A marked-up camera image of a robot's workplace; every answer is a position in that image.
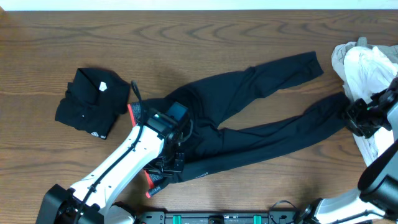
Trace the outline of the black pants with red waistband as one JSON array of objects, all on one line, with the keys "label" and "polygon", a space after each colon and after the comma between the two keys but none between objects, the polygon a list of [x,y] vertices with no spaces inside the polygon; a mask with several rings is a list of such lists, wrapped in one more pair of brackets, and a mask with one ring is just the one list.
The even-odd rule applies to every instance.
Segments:
[{"label": "black pants with red waistband", "polygon": [[190,137],[182,144],[186,161],[181,173],[148,175],[148,197],[186,183],[191,193],[210,187],[238,188],[284,179],[343,178],[350,165],[341,159],[320,158],[322,142],[344,128],[341,114],[349,101],[335,91],[331,63],[321,52],[307,52],[244,68],[231,62],[231,71],[202,78],[215,64],[200,61],[190,70],[190,83],[162,61],[135,60],[141,80],[159,81],[173,91],[147,104],[166,110],[179,102],[190,112]]}]

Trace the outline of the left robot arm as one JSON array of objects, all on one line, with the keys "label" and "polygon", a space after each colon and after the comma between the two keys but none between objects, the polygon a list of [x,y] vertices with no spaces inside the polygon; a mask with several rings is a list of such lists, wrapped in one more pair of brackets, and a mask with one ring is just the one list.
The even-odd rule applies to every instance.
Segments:
[{"label": "left robot arm", "polygon": [[134,215],[114,201],[142,169],[159,176],[183,171],[182,131],[191,123],[187,108],[179,103],[165,113],[144,112],[144,119],[94,171],[69,189],[55,184],[47,191],[36,222],[134,223]]}]

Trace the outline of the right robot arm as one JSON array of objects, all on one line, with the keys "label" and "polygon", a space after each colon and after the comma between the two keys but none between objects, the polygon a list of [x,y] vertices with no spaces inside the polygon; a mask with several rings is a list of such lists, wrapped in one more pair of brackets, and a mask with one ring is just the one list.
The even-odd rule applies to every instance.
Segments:
[{"label": "right robot arm", "polygon": [[358,98],[343,113],[346,127],[361,140],[367,168],[356,188],[319,198],[296,213],[294,223],[397,221],[397,79],[368,100]]}]

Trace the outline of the white crumpled garment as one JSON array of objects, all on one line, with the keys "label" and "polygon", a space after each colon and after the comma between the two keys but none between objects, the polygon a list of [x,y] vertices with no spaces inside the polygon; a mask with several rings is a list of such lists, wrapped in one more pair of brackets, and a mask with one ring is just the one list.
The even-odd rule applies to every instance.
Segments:
[{"label": "white crumpled garment", "polygon": [[[345,95],[355,101],[385,90],[397,77],[397,63],[392,63],[377,47],[356,47],[356,42],[337,45],[331,55],[334,71],[343,80]],[[380,128],[366,139],[354,136],[364,162],[370,166],[394,142],[393,132]]]}]

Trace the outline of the folded black garment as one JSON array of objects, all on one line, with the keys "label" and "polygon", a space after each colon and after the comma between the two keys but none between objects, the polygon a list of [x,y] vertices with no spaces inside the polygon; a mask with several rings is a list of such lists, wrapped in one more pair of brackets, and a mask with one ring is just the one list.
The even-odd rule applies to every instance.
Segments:
[{"label": "folded black garment", "polygon": [[119,115],[126,113],[130,84],[100,68],[78,68],[67,85],[55,120],[105,140]]}]

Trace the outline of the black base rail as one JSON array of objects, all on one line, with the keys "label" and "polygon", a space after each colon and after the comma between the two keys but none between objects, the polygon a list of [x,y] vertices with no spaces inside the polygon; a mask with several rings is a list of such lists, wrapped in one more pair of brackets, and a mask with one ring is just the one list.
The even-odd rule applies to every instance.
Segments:
[{"label": "black base rail", "polygon": [[136,215],[136,224],[293,224],[311,223],[294,208],[269,211],[170,212],[152,210]]}]

